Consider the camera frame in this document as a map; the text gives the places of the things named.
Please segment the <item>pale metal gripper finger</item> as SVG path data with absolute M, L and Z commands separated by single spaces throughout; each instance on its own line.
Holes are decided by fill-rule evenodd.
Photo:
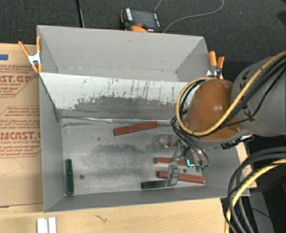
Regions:
M 168 166 L 168 177 L 166 180 L 166 187 L 172 187 L 175 186 L 178 182 L 179 177 L 179 169 L 178 165 L 176 163 L 171 163 Z
M 158 137 L 158 146 L 161 148 L 174 148 L 180 144 L 179 138 L 174 135 L 161 134 Z

